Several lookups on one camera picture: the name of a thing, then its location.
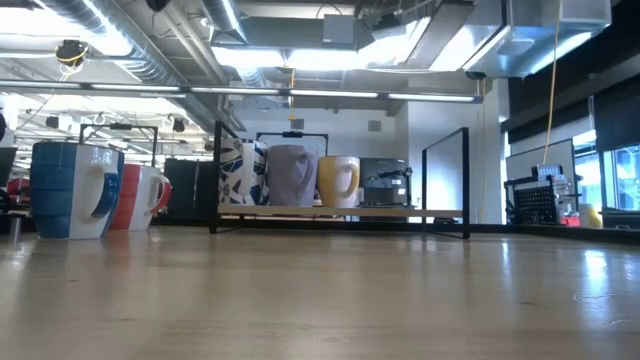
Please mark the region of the yellow coffee mug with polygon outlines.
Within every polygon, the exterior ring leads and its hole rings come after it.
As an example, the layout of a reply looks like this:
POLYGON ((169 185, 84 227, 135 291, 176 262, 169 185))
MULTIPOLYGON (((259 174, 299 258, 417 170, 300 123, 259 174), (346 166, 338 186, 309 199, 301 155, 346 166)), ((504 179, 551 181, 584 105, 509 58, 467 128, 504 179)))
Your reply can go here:
POLYGON ((324 156, 319 159, 317 187, 324 207, 354 208, 359 182, 358 157, 324 156))

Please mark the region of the lilac faceted coffee mug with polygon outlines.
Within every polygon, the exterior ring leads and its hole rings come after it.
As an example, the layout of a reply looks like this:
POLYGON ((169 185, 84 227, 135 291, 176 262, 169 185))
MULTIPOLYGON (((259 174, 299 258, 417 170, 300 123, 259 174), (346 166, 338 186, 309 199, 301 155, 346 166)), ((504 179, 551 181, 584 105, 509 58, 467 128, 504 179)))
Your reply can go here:
POLYGON ((267 149, 267 185, 271 206, 313 205, 319 154, 302 145, 274 145, 267 149))

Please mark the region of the white mug blue pattern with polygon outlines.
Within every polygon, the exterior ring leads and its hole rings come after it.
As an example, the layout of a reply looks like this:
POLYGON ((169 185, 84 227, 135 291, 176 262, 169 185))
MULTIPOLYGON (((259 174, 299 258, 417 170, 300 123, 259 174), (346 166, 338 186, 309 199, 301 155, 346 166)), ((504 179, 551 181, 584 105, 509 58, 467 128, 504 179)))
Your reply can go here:
POLYGON ((229 138, 222 141, 220 203, 250 206, 268 203, 267 148, 257 140, 229 138))

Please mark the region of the blue and white mug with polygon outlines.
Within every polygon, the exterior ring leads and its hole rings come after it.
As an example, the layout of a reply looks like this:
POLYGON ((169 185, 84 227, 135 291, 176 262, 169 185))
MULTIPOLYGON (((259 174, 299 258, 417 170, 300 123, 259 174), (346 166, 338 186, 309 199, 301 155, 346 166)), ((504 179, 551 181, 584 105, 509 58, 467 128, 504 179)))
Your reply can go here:
POLYGON ((39 142, 32 147, 30 197, 38 235, 98 239, 118 205, 124 154, 108 147, 39 142))

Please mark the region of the black machine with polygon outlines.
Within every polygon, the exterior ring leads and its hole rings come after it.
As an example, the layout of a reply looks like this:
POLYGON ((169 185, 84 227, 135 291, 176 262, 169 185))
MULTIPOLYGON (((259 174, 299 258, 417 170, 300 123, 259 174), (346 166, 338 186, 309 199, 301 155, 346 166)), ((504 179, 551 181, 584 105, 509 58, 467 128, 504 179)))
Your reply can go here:
POLYGON ((362 207, 408 207, 413 170, 404 160, 361 158, 359 205, 362 207))

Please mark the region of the long ceiling light strip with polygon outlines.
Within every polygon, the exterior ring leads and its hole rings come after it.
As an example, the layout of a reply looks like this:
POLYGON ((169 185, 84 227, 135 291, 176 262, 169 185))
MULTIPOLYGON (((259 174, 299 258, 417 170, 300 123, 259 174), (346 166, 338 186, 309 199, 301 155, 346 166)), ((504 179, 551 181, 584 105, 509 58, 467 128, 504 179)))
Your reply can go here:
POLYGON ((98 91, 123 92, 153 96, 182 96, 193 94, 240 95, 240 96, 280 96, 280 97, 326 97, 366 100, 418 101, 443 103, 481 103, 478 95, 451 95, 440 93, 401 93, 345 90, 317 90, 301 88, 246 88, 193 85, 145 85, 88 82, 60 82, 0 79, 0 88, 29 90, 98 91))

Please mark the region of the black cabinet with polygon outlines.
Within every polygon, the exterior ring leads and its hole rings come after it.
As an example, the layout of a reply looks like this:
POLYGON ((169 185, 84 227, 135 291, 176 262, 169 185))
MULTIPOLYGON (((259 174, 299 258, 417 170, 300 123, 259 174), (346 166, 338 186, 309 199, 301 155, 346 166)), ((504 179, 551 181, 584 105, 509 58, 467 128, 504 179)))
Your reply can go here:
POLYGON ((167 159, 164 175, 172 186, 168 215, 176 218, 208 218, 214 203, 214 163, 167 159))

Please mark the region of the red and white mug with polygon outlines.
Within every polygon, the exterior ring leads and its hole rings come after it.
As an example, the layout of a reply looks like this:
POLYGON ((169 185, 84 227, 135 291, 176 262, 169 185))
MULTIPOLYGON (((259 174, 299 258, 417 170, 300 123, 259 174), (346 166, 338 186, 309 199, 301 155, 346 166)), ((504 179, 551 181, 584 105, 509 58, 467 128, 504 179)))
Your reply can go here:
POLYGON ((125 164, 110 230, 146 231, 171 196, 171 183, 156 167, 125 164))

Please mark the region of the black pegboard organizer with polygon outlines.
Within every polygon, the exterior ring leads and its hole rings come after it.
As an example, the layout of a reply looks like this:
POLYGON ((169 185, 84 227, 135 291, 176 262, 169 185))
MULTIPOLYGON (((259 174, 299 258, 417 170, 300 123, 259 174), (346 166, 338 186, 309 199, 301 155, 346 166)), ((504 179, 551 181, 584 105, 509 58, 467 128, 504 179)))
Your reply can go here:
POLYGON ((576 215, 571 181, 561 165, 536 165, 531 175, 504 182, 510 225, 567 225, 576 215))

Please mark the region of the yellow cylindrical container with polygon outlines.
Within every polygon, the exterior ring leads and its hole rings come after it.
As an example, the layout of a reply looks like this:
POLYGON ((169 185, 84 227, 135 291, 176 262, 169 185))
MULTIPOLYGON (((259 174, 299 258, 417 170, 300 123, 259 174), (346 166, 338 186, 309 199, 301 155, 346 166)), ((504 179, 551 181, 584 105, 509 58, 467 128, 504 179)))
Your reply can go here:
POLYGON ((592 204, 580 204, 579 217, 582 228, 600 229, 603 226, 600 214, 592 204))

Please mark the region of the black screen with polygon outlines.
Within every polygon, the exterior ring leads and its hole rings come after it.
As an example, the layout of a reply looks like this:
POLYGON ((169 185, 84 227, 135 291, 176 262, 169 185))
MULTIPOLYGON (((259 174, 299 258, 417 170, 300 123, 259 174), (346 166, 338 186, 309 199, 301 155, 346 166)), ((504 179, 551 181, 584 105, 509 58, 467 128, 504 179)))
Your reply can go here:
POLYGON ((0 147, 0 188, 5 188, 9 182, 16 153, 15 147, 0 147))

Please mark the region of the black frame stand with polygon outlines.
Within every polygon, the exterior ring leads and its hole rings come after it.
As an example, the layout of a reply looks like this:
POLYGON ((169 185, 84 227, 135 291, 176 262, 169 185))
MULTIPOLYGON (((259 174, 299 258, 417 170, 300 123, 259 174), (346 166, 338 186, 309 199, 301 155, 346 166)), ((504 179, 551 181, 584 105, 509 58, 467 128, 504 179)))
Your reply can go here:
POLYGON ((255 139, 260 140, 264 136, 278 136, 282 138, 304 138, 304 137, 318 137, 324 139, 324 155, 328 155, 329 151, 329 135, 321 133, 305 133, 301 131, 283 131, 283 132, 257 132, 255 139))
POLYGON ((111 131, 133 131, 133 130, 141 130, 145 132, 146 130, 151 131, 153 134, 152 138, 152 147, 151 147, 151 159, 150 165, 152 167, 156 166, 157 163, 157 149, 158 149, 158 140, 159 140, 159 128, 157 126, 150 125, 133 125, 126 123, 112 123, 112 124, 81 124, 80 132, 78 137, 79 144, 85 144, 87 141, 91 139, 94 133, 98 130, 109 129, 111 131))

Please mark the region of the round spiral duct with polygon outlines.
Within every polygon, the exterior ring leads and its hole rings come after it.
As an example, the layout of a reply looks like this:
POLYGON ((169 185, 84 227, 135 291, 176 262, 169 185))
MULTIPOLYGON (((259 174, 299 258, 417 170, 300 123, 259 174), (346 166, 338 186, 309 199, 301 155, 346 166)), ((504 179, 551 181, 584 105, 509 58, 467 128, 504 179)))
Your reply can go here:
POLYGON ((36 0, 46 10, 84 29, 90 44, 124 59, 119 66, 144 85, 186 86, 187 80, 161 54, 115 0, 36 0))

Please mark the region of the silver ventilation duct box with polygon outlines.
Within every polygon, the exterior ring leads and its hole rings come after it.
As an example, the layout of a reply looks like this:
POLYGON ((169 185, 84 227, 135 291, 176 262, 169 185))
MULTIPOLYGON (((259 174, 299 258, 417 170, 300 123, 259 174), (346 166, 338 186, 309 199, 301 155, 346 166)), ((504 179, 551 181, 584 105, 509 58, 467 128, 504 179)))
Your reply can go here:
POLYGON ((527 77, 611 23, 611 0, 501 0, 501 23, 462 69, 496 78, 527 77))

